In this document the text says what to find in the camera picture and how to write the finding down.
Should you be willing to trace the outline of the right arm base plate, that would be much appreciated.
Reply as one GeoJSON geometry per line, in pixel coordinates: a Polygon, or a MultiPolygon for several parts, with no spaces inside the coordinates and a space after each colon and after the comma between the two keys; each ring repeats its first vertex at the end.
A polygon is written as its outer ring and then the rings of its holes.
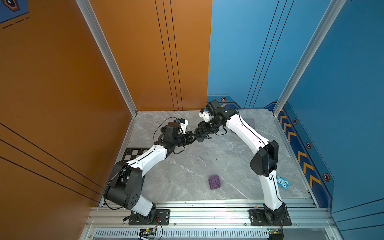
{"type": "Polygon", "coordinates": [[[252,226],[291,226],[292,221],[287,210],[264,210],[251,209],[248,210],[250,222],[252,226]]]}

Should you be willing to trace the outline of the purple-grey phone stand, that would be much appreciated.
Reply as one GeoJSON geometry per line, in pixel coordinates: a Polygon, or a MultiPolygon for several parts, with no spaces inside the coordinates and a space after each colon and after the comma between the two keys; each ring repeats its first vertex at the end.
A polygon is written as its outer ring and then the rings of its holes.
{"type": "Polygon", "coordinates": [[[247,122],[247,124],[248,124],[252,129],[255,129],[255,128],[256,128],[256,125],[255,125],[255,119],[254,119],[254,118],[247,118],[247,119],[245,119],[245,121],[247,122]]]}

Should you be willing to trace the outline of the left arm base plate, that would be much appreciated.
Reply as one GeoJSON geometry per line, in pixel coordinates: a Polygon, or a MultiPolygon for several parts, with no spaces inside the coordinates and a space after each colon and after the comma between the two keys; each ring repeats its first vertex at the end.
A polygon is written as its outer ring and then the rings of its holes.
{"type": "Polygon", "coordinates": [[[132,212],[128,219],[130,226],[149,226],[160,224],[162,226],[168,226],[170,221],[169,209],[156,209],[151,211],[148,216],[140,215],[139,213],[132,212]]]}

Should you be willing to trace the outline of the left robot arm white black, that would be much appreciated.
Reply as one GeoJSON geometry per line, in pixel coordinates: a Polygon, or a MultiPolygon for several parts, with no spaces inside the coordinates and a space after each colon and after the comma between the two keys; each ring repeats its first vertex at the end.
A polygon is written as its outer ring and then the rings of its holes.
{"type": "Polygon", "coordinates": [[[177,147],[184,148],[195,141],[204,140],[199,129],[194,132],[185,131],[186,120],[176,119],[161,128],[162,134],[154,140],[152,147],[139,157],[120,161],[114,165],[113,171],[106,185],[103,199],[119,205],[118,208],[131,210],[148,219],[154,219],[156,204],[142,196],[142,189],[146,173],[169,155],[176,154],[177,147]]]}

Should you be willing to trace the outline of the dark grey round phone stand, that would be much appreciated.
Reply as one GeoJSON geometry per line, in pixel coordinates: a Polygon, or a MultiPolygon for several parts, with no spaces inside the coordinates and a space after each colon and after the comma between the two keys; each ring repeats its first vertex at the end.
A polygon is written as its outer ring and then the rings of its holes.
{"type": "Polygon", "coordinates": [[[209,139],[210,136],[202,136],[202,135],[199,135],[196,137],[196,140],[200,143],[202,143],[205,139],[209,139]]]}

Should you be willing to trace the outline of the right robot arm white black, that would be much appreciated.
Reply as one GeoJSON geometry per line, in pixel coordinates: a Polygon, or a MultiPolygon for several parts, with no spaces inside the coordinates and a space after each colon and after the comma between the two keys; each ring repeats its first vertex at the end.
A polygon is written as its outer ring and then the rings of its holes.
{"type": "Polygon", "coordinates": [[[223,107],[214,100],[200,110],[203,119],[195,130],[197,140],[202,142],[215,134],[220,127],[234,132],[252,151],[254,157],[250,161],[252,171],[259,176],[264,194],[264,213],[270,225],[282,225],[288,216],[287,205],[283,202],[278,190],[277,163],[279,160],[279,144],[269,141],[254,130],[238,110],[223,107]]]}

